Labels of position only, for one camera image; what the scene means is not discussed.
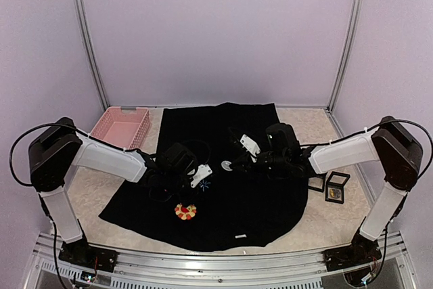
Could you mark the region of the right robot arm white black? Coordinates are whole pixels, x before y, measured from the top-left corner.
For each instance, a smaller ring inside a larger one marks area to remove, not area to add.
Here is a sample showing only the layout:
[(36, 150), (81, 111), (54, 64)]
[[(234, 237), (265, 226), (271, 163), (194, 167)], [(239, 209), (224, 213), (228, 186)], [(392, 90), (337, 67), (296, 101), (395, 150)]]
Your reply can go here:
[(300, 144), (291, 125), (276, 123), (265, 131), (268, 151), (262, 151), (253, 139), (242, 135), (238, 143), (244, 153), (227, 166), (232, 171), (309, 179), (362, 162), (381, 162), (385, 184), (351, 243), (323, 253), (329, 271), (352, 267), (384, 257), (378, 238), (399, 214), (407, 194), (426, 172), (421, 167), (423, 148), (404, 128), (405, 123), (385, 116), (370, 128), (311, 145)]

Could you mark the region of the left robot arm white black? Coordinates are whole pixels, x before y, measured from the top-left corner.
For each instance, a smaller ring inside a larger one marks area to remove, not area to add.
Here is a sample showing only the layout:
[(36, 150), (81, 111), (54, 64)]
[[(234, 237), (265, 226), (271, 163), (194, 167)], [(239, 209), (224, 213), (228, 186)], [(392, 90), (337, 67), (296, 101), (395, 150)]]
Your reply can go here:
[[(39, 129), (42, 133), (28, 146), (30, 181), (25, 183), (14, 170), (14, 151), (20, 141)], [(55, 233), (61, 236), (59, 258), (88, 266), (99, 256), (96, 247), (88, 243), (66, 191), (65, 178), (71, 168), (85, 167), (119, 177), (159, 200), (187, 193), (199, 173), (197, 156), (182, 143), (174, 143), (161, 154), (120, 148), (81, 131), (67, 117), (21, 134), (11, 145), (8, 162), (15, 181), (38, 193)]]

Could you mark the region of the black t-shirt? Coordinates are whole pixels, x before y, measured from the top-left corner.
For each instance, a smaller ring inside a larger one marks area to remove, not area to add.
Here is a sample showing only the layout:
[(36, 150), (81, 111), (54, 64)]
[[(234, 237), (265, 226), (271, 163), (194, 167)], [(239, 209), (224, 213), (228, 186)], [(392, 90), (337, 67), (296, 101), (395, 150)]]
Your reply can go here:
[(175, 214), (179, 200), (151, 200), (124, 182), (100, 213), (102, 220), (167, 244), (198, 252), (240, 246), (264, 247), (288, 233), (301, 220), (308, 200), (308, 181), (262, 173), (225, 171), (243, 149), (238, 139), (246, 134), (262, 151), (269, 149), (265, 130), (279, 122), (273, 104), (165, 109), (157, 153), (182, 143), (212, 174), (209, 190), (199, 188), (191, 203), (196, 216), (188, 221)]

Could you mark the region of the round blue pin badge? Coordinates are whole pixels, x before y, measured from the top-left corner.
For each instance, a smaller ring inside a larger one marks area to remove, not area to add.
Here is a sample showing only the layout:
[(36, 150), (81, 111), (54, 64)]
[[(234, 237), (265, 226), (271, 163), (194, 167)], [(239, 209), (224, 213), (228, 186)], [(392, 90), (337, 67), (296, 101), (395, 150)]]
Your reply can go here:
[(224, 160), (221, 163), (221, 167), (225, 170), (225, 171), (232, 171), (233, 169), (231, 168), (231, 162), (228, 160)]

